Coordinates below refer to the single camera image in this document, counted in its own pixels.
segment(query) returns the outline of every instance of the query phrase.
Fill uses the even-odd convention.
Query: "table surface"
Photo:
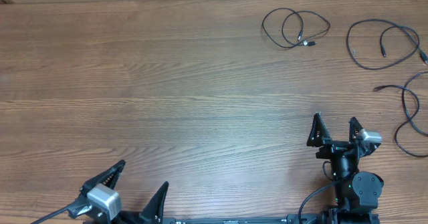
[[[164,181],[165,216],[284,216],[328,184],[316,148],[306,147],[321,112],[335,140],[356,116],[383,144],[360,162],[385,187],[383,223],[426,223],[427,159],[393,142],[405,119],[403,85],[428,70],[415,54],[386,70],[356,66],[345,46],[352,23],[380,18],[414,28],[428,50],[428,0],[192,0],[0,6],[0,222],[29,223],[72,202],[82,183],[120,159],[125,209],[142,209]],[[282,50],[260,25],[277,7],[312,10],[331,22],[314,47]],[[269,18],[278,38],[286,12]],[[305,35],[325,24],[302,14]],[[298,22],[286,33],[295,39]],[[399,31],[365,23],[351,49],[368,66],[412,49]],[[411,89],[428,127],[427,77]],[[409,97],[409,105],[414,101]],[[399,140],[428,152],[406,126]],[[304,212],[332,203],[328,191]],[[47,223],[79,223],[66,214]]]

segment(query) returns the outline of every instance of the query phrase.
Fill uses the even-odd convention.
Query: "wooden table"
[[[176,218],[284,216],[326,185],[323,160],[306,147],[315,112],[334,139],[356,116],[384,141],[360,170],[384,178],[383,223],[426,223],[427,159],[393,142],[405,119],[400,91],[428,70],[419,54],[386,70],[358,68],[345,36],[351,23],[381,18],[416,29],[428,51],[428,0],[127,1],[0,6],[0,222],[29,223],[70,203],[82,183],[127,161],[117,189],[142,209],[170,182],[165,215]],[[314,47],[284,51],[261,31],[270,10],[312,10],[331,22]],[[278,37],[286,13],[268,29]],[[305,35],[324,24],[303,15]],[[296,36],[296,20],[287,33]],[[386,25],[358,26],[351,48],[381,66],[412,48]],[[415,122],[428,127],[428,76]],[[409,127],[401,143],[428,152]],[[331,203],[314,197],[305,213]],[[66,214],[47,223],[79,223]]]

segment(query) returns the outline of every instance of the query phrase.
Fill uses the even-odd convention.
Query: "black cable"
[[[279,10],[288,10],[288,11],[291,11],[291,13],[284,19],[284,22],[282,23],[282,27],[281,27],[281,34],[282,34],[282,37],[291,45],[291,46],[285,46],[285,45],[281,45],[280,43],[278,43],[277,41],[275,41],[272,37],[271,37],[271,35],[268,33],[268,31],[266,31],[266,28],[265,28],[265,20],[269,17],[269,15],[271,15],[274,11],[279,11]],[[304,38],[304,39],[302,39],[301,40],[301,38],[302,38],[302,36],[303,36],[303,27],[304,27],[304,23],[303,23],[303,19],[302,19],[302,16],[300,16],[300,14],[299,13],[311,13],[311,14],[314,14],[315,16],[318,16],[320,19],[322,19],[324,22],[326,22],[326,24],[327,24],[327,28],[325,29],[325,30],[322,30],[321,32],[319,32],[319,33],[316,33],[316,34],[314,34],[314,35],[311,35],[311,36],[309,36],[309,37],[306,37],[306,38]],[[297,43],[292,43],[290,40],[288,40],[287,39],[287,37],[286,37],[286,35],[285,35],[285,33],[284,33],[284,26],[285,26],[285,24],[286,24],[286,21],[287,21],[287,19],[291,16],[291,15],[297,15],[298,16],[298,18],[299,18],[299,20],[300,20],[300,32],[299,32],[299,35],[298,35],[298,38],[297,38],[297,40],[298,40],[298,42]],[[326,18],[324,18],[323,16],[321,16],[321,15],[319,15],[319,14],[317,14],[317,13],[315,13],[315,12],[313,12],[313,11],[306,11],[306,10],[303,10],[303,11],[294,11],[293,9],[290,9],[290,8],[287,8],[287,7],[280,7],[280,8],[277,8],[277,9],[274,9],[274,10],[272,10],[272,11],[270,11],[264,18],[263,18],[263,21],[261,22],[261,27],[263,28],[263,30],[265,31],[265,33],[266,33],[266,35],[273,41],[273,43],[274,44],[276,44],[277,46],[280,46],[280,47],[282,47],[282,48],[284,48],[284,49],[292,49],[293,47],[297,47],[297,46],[313,46],[313,45],[316,45],[316,42],[315,41],[310,41],[310,42],[307,42],[307,40],[309,40],[309,39],[312,39],[313,37],[316,37],[316,36],[318,36],[318,35],[321,35],[321,34],[323,34],[323,33],[327,33],[327,31],[330,29],[330,22],[326,19]]]
[[[406,154],[408,154],[408,155],[411,155],[411,156],[414,156],[414,157],[419,157],[419,158],[425,158],[425,157],[428,157],[428,154],[415,154],[415,153],[412,153],[412,152],[410,152],[410,151],[408,151],[408,150],[406,150],[404,147],[402,147],[401,145],[400,145],[400,143],[399,143],[399,141],[397,140],[397,135],[398,135],[398,133],[399,133],[399,131],[400,131],[400,129],[404,126],[404,125],[406,125],[407,123],[410,123],[411,124],[411,126],[419,133],[419,134],[422,134],[423,136],[428,136],[428,133],[426,133],[426,132],[423,132],[422,130],[420,130],[417,126],[416,126],[416,124],[413,122],[413,118],[417,115],[417,113],[419,112],[419,110],[420,110],[420,108],[421,108],[421,103],[420,103],[420,101],[419,101],[419,98],[418,98],[418,96],[413,92],[413,91],[411,91],[410,89],[408,89],[408,85],[410,84],[410,82],[412,81],[412,80],[414,80],[415,78],[417,78],[417,77],[419,77],[419,76],[421,76],[421,75],[423,75],[423,74],[428,74],[428,72],[420,72],[420,73],[418,73],[418,74],[415,74],[412,78],[410,78],[409,80],[407,80],[407,82],[406,82],[406,84],[404,85],[404,86],[396,86],[396,85],[386,85],[386,86],[378,86],[378,87],[375,87],[374,89],[373,89],[373,91],[379,91],[379,90],[382,90],[382,89],[384,89],[384,88],[399,88],[399,89],[402,89],[403,91],[402,91],[402,93],[401,93],[401,102],[403,103],[403,109],[404,109],[404,113],[405,113],[405,115],[406,115],[406,117],[407,117],[407,119],[406,119],[406,121],[404,121],[402,124],[400,124],[400,126],[395,130],[395,133],[394,133],[394,140],[395,140],[395,144],[397,144],[397,146],[404,152],[404,153],[406,153]],[[411,116],[410,116],[410,114],[409,114],[409,111],[407,110],[407,105],[406,105],[406,100],[405,100],[405,97],[404,97],[404,93],[406,92],[406,91],[408,91],[410,94],[412,94],[413,95],[413,97],[416,99],[416,103],[417,103],[417,107],[416,107],[416,111],[415,111],[415,113],[413,113]]]
[[[360,162],[360,144],[359,144],[359,142],[357,142],[356,143],[356,162],[355,162],[355,169],[354,169],[354,171],[351,172],[351,173],[349,173],[344,178],[341,178],[340,180],[337,180],[337,181],[333,181],[332,183],[326,185],[325,187],[321,187],[318,190],[316,190],[313,193],[311,193],[310,195],[308,195],[308,197],[306,197],[306,199],[304,199],[304,201],[302,202],[302,204],[300,205],[300,208],[299,208],[299,212],[298,212],[299,224],[303,224],[303,222],[302,222],[302,211],[303,211],[303,207],[309,201],[309,199],[311,199],[313,196],[317,195],[318,193],[321,193],[321,192],[325,191],[326,189],[329,189],[330,187],[333,187],[335,185],[340,184],[343,181],[348,180],[354,173],[358,172],[358,164],[359,164],[359,162]]]
[[[331,179],[328,175],[327,175],[327,172],[326,172],[326,164],[327,163],[330,163],[331,164],[331,162],[330,161],[324,161],[324,163],[322,163],[322,171],[324,172],[324,175],[327,177],[327,179],[329,179],[330,181],[333,181],[333,179]]]
[[[59,215],[59,214],[63,213],[64,211],[67,211],[67,208],[68,208],[70,205],[71,205],[71,204],[66,205],[65,207],[62,207],[61,209],[59,209],[59,210],[57,210],[57,211],[54,211],[53,213],[47,214],[46,216],[44,216],[44,217],[42,217],[42,218],[38,219],[37,221],[32,222],[31,224],[38,224],[38,223],[42,223],[42,222],[44,222],[44,221],[46,221],[46,220],[48,220],[48,219],[51,219],[52,217],[55,217],[55,216],[57,216],[57,215]]]
[[[358,25],[358,24],[360,24],[360,23],[370,22],[370,21],[378,21],[378,22],[382,22],[382,23],[388,23],[388,24],[390,24],[390,25],[391,25],[391,27],[388,27],[387,29],[385,29],[385,30],[381,33],[380,44],[381,44],[381,52],[382,52],[382,54],[383,54],[383,56],[384,56],[384,57],[386,57],[387,55],[386,55],[386,52],[385,52],[385,48],[383,47],[383,35],[385,34],[385,32],[386,32],[386,31],[388,31],[388,30],[390,30],[390,29],[392,29],[392,28],[398,28],[398,29],[400,29],[403,33],[405,33],[405,34],[406,34],[406,36],[407,36],[407,37],[411,40],[411,42],[415,45],[415,49],[414,49],[411,53],[409,53],[408,55],[406,55],[405,57],[403,57],[403,58],[401,58],[401,59],[399,59],[399,60],[397,60],[397,61],[395,61],[395,62],[393,62],[393,63],[391,63],[391,64],[389,64],[389,65],[387,65],[387,66],[383,66],[383,67],[379,67],[379,68],[370,68],[370,67],[366,67],[366,66],[362,65],[358,60],[356,60],[356,58],[354,57],[354,55],[352,54],[352,52],[351,52],[351,50],[350,50],[350,46],[349,46],[349,35],[350,35],[350,32],[351,32],[352,28],[353,28],[353,27],[355,27],[355,25]],[[413,33],[413,34],[416,36],[416,40],[414,40],[414,39],[413,39],[413,37],[410,35],[409,31],[410,31],[411,33]],[[389,68],[389,67],[395,66],[395,65],[397,65],[397,64],[399,64],[399,63],[401,63],[401,62],[403,62],[403,61],[407,60],[408,58],[410,58],[410,57],[411,57],[411,56],[412,56],[412,55],[413,55],[417,50],[419,50],[419,51],[420,51],[420,54],[421,54],[421,58],[422,58],[422,60],[423,60],[426,64],[428,64],[428,57],[427,57],[427,55],[422,51],[422,49],[420,48],[420,40],[419,40],[419,35],[417,34],[417,32],[416,32],[414,29],[410,28],[410,27],[407,27],[407,26],[401,26],[401,25],[398,25],[398,24],[396,24],[396,23],[394,23],[394,22],[392,22],[392,21],[388,21],[388,20],[384,20],[384,19],[365,19],[365,20],[357,21],[356,23],[353,23],[353,24],[349,27],[348,34],[346,35],[346,48],[348,49],[348,53],[349,53],[350,57],[352,58],[352,60],[354,60],[355,64],[356,64],[356,65],[358,65],[359,67],[361,67],[361,68],[365,69],[365,70],[383,70],[383,69],[386,69],[386,68]]]

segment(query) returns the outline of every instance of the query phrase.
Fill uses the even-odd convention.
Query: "wood grain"
[[[428,168],[393,142],[404,120],[400,91],[427,66],[415,54],[386,70],[349,58],[345,36],[367,18],[416,29],[428,45],[428,0],[198,0],[0,6],[0,223],[29,223],[76,198],[80,185],[121,158],[117,189],[139,210],[163,181],[165,212],[176,218],[283,216],[325,185],[315,148],[305,145],[321,112],[335,139],[348,120],[384,142],[360,169],[384,178],[383,223],[426,223]],[[314,47],[281,50],[261,32],[276,7],[309,9],[332,28]],[[267,28],[279,37],[286,13]],[[323,28],[309,15],[304,35]],[[295,39],[298,23],[287,23]],[[369,66],[412,48],[386,25],[352,30],[351,48]],[[428,127],[428,76],[410,87],[421,99],[415,122]],[[408,149],[428,152],[408,126]],[[314,212],[333,200],[310,201]],[[79,223],[60,215],[51,223]]]

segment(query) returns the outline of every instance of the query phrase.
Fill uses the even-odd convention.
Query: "tabletop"
[[[428,51],[428,0],[191,0],[0,5],[0,223],[29,223],[68,203],[84,181],[127,161],[116,189],[141,210],[164,181],[165,217],[261,217],[297,213],[328,184],[323,160],[306,146],[321,112],[333,139],[358,118],[383,136],[360,170],[385,181],[383,223],[426,223],[428,160],[393,140],[405,120],[403,85],[427,71],[419,54],[385,70],[358,67],[346,49],[356,21],[412,27]],[[272,9],[311,10],[331,22],[312,47],[284,50],[261,30]],[[279,39],[285,11],[267,20]],[[302,14],[304,37],[325,28]],[[295,39],[293,16],[286,34]],[[362,23],[350,48],[367,66],[413,48],[388,25]],[[427,76],[409,87],[421,99],[415,123],[428,127]],[[415,101],[407,96],[411,110]],[[411,127],[400,143],[428,152]],[[304,208],[333,203],[330,190]],[[81,223],[61,214],[46,223]]]

